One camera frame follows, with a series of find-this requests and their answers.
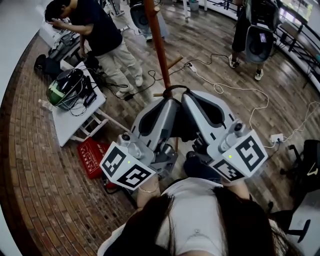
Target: brick floor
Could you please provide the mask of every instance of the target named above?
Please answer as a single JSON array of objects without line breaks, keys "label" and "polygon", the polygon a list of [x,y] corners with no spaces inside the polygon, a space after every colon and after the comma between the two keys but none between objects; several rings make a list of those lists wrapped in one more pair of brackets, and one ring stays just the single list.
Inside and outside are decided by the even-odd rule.
[{"label": "brick floor", "polygon": [[48,49],[36,35],[2,101],[1,207],[23,255],[93,256],[134,209],[122,192],[107,195],[87,178],[76,142],[59,146],[52,114],[37,103],[50,81],[33,69]]}]

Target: white sneaker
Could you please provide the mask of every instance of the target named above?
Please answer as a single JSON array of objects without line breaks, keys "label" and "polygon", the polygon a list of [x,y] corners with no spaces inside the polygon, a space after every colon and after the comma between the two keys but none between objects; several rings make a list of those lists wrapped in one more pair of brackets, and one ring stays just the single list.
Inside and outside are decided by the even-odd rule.
[{"label": "white sneaker", "polygon": [[229,56],[229,66],[232,69],[235,69],[236,67],[239,66],[239,62],[237,61],[232,61],[232,54]]},{"label": "white sneaker", "polygon": [[143,80],[143,78],[142,78],[142,75],[139,75],[139,76],[137,76],[137,77],[135,78],[135,85],[136,85],[137,87],[142,86],[143,82],[144,82],[144,80]]},{"label": "white sneaker", "polygon": [[258,74],[257,72],[255,72],[254,79],[257,81],[260,81],[263,75],[264,75],[264,71],[263,69],[261,69],[261,74]]},{"label": "white sneaker", "polygon": [[152,35],[148,35],[148,36],[145,38],[145,40],[146,40],[147,43],[152,42]]},{"label": "white sneaker", "polygon": [[115,95],[118,96],[119,98],[121,98],[121,97],[123,97],[126,93],[129,93],[129,92],[131,92],[131,91],[133,91],[133,90],[134,90],[134,87],[133,87],[131,84],[129,84],[128,87],[126,87],[126,88],[121,88],[120,90],[118,90]]}]

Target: red crate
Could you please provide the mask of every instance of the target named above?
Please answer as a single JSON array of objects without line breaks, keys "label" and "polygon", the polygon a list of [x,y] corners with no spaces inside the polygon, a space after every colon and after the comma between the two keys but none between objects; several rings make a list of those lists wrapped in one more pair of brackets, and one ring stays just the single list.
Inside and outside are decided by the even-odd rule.
[{"label": "red crate", "polygon": [[88,137],[78,147],[78,154],[89,179],[101,178],[100,162],[107,152],[109,144],[99,143]]}]

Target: wooden pole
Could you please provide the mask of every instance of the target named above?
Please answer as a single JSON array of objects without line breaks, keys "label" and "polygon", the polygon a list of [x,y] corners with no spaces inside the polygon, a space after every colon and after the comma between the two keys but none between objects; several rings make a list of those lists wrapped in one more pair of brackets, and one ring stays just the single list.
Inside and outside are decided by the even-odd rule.
[{"label": "wooden pole", "polygon": [[164,41],[161,37],[159,22],[157,18],[157,12],[159,7],[155,8],[154,0],[144,0],[145,15],[148,19],[149,27],[152,33],[152,41],[154,42],[156,54],[158,56],[161,73],[163,77],[164,87],[167,89],[171,86],[167,58],[165,52]]},{"label": "wooden pole", "polygon": [[176,65],[179,61],[181,61],[183,57],[180,55],[178,58],[176,58],[174,61],[168,64],[168,70],[171,69],[174,65]]}]

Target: bracelet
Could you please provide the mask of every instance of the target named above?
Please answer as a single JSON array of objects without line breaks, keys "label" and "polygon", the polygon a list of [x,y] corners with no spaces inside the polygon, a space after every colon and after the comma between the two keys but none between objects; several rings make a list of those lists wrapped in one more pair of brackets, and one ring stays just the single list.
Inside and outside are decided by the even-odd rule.
[{"label": "bracelet", "polygon": [[144,189],[142,189],[141,187],[138,187],[140,191],[145,192],[145,193],[154,193],[157,191],[157,189],[159,188],[159,186],[154,190],[154,191],[146,191]]}]

